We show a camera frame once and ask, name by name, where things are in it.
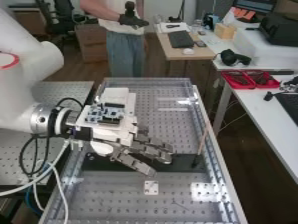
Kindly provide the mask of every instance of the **white desk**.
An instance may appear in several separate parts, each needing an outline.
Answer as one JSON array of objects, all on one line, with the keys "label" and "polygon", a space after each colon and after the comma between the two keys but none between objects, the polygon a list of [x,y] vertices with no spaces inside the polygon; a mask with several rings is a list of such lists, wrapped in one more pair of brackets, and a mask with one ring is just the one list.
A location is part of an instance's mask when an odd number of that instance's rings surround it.
[{"label": "white desk", "polygon": [[[211,31],[206,31],[206,35],[204,36],[199,36],[199,39],[206,43],[207,47],[211,49],[211,51],[215,54],[219,54],[223,50],[231,49],[235,53],[240,54],[240,52],[237,51],[237,49],[235,48],[232,41],[231,40],[223,40],[220,39]],[[218,55],[215,57],[215,59],[212,60],[212,65],[216,69],[216,71],[222,71],[222,70],[265,70],[265,71],[281,71],[281,70],[289,70],[288,67],[280,67],[280,66],[259,66],[255,65],[253,62],[251,62],[251,64],[248,66],[244,66],[243,64],[237,64],[235,66],[226,66],[222,61],[220,61],[220,56]]]},{"label": "white desk", "polygon": [[[292,79],[293,76],[273,76],[273,78],[277,81],[287,81]],[[224,82],[212,129],[215,134],[218,134],[230,95],[232,93],[288,173],[298,183],[298,126],[291,120],[276,98],[273,97],[268,102],[263,100],[267,91],[271,91],[272,93],[280,92],[277,89],[235,90],[231,89],[230,85]]]}]

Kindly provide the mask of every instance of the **metal table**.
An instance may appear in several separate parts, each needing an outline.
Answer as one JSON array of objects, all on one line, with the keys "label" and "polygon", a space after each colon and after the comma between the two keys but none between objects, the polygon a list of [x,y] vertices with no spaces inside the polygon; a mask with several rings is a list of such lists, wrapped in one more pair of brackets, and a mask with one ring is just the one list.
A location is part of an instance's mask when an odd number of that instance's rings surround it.
[{"label": "metal table", "polygon": [[[63,97],[75,98],[82,104],[92,87],[92,82],[41,82],[31,91],[37,102],[55,104]],[[63,106],[75,110],[79,107],[71,101],[66,101]],[[27,177],[18,166],[18,154],[22,145],[30,138],[29,134],[0,129],[0,187],[10,188],[27,182]],[[38,140],[38,159],[43,157],[45,140]],[[53,161],[62,146],[62,139],[50,139],[49,161]],[[33,144],[27,148],[23,164],[30,167],[33,159]],[[39,185],[47,184],[49,177],[42,179]]]},{"label": "metal table", "polygon": [[[135,115],[176,154],[195,154],[207,116],[188,79],[106,79],[104,87],[136,93]],[[202,153],[203,172],[156,172],[151,179],[127,171],[85,171],[91,151],[73,151],[62,172],[71,224],[245,224],[212,130]],[[158,195],[143,194],[144,180],[158,181]],[[63,204],[54,190],[39,224],[62,224]]]}]

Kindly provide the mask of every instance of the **box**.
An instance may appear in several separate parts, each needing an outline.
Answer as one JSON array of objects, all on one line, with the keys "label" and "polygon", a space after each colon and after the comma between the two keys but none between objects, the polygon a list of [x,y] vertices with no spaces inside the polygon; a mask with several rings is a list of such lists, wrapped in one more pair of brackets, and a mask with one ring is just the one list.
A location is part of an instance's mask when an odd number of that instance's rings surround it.
[{"label": "box", "polygon": [[237,29],[232,44],[240,54],[251,57],[256,66],[298,69],[298,47],[269,44],[259,31]]},{"label": "box", "polygon": [[46,35],[43,17],[37,11],[14,11],[14,17],[21,26],[31,35]]},{"label": "box", "polygon": [[82,24],[75,26],[75,35],[83,62],[107,60],[106,30],[98,24]]},{"label": "box", "polygon": [[222,23],[216,23],[214,33],[220,39],[232,39],[235,27],[226,26]]}]

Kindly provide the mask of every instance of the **mouse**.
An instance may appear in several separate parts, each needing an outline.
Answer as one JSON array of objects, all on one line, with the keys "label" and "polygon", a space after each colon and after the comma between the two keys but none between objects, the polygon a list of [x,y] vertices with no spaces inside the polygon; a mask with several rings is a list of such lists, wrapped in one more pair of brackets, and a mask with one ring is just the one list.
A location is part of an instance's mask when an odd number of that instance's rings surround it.
[{"label": "mouse", "polygon": [[194,50],[191,48],[184,48],[183,54],[186,54],[186,55],[194,54]]}]

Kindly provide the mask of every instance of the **black chair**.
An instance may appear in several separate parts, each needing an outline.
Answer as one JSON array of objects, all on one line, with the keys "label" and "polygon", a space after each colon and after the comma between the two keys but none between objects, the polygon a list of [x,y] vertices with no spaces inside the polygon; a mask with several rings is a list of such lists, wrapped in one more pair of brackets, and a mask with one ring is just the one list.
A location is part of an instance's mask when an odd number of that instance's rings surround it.
[{"label": "black chair", "polygon": [[85,16],[73,15],[74,8],[69,0],[54,1],[55,11],[50,11],[50,3],[43,0],[35,0],[35,4],[45,18],[45,32],[50,35],[50,41],[55,42],[55,45],[62,51],[65,40],[75,39],[74,27],[77,23],[85,20]]}]

